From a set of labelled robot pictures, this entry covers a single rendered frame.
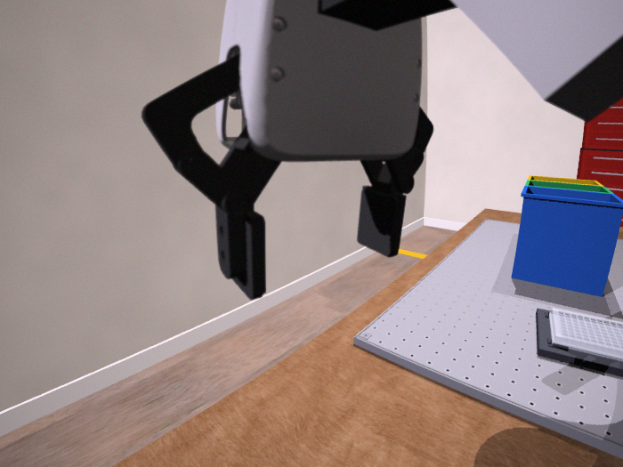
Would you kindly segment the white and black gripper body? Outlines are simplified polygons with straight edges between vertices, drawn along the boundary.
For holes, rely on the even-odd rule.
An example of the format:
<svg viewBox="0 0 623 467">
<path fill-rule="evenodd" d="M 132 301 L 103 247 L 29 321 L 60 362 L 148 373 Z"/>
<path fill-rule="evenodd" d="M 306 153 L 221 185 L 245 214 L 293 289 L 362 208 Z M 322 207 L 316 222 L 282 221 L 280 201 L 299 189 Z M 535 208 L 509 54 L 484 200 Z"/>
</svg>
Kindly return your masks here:
<svg viewBox="0 0 623 467">
<path fill-rule="evenodd" d="M 252 148 L 281 162 L 403 156 L 417 131 L 422 18 L 375 31 L 318 6 L 227 0 L 219 64 L 241 51 L 230 95 L 241 132 L 247 125 Z"/>
</svg>

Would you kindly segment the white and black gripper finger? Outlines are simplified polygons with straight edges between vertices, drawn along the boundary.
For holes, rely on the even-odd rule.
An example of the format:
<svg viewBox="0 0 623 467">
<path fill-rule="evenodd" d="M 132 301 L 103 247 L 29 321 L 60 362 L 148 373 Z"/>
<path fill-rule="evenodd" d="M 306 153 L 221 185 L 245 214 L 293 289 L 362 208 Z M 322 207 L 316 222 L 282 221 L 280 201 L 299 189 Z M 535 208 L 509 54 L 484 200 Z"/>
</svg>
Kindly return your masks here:
<svg viewBox="0 0 623 467">
<path fill-rule="evenodd" d="M 246 125 L 218 165 L 191 128 L 198 113 L 239 90 L 240 55 L 147 103 L 142 120 L 176 172 L 215 204 L 220 269 L 253 301 L 266 293 L 265 219 L 255 201 L 281 161 L 252 148 Z"/>
<path fill-rule="evenodd" d="M 414 188 L 414 175 L 433 135 L 433 123 L 421 107 L 418 115 L 413 146 L 406 154 L 395 159 L 360 161 L 372 186 L 362 186 L 357 241 L 389 258 L 396 256 L 400 248 L 407 197 L 403 193 Z"/>
</svg>

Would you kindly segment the blue bin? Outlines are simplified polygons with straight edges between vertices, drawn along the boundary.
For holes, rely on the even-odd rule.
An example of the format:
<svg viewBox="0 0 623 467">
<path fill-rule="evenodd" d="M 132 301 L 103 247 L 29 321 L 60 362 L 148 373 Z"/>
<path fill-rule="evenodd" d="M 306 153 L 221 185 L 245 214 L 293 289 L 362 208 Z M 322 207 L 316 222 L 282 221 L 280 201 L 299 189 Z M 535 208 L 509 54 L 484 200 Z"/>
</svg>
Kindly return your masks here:
<svg viewBox="0 0 623 467">
<path fill-rule="evenodd" d="M 512 278 L 603 297 L 623 200 L 609 193 L 532 186 L 524 186 L 521 197 Z"/>
</svg>

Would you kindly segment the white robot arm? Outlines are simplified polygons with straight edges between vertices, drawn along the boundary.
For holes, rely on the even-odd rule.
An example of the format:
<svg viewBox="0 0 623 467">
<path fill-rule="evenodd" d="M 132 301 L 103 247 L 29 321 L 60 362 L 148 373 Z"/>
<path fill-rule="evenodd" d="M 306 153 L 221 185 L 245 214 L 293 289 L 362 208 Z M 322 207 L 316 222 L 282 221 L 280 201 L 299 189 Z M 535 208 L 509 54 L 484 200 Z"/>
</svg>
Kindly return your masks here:
<svg viewBox="0 0 623 467">
<path fill-rule="evenodd" d="M 318 13 L 378 31 L 459 8 L 543 101 L 588 123 L 623 99 L 623 0 L 451 1 L 319 0 Z"/>
</svg>

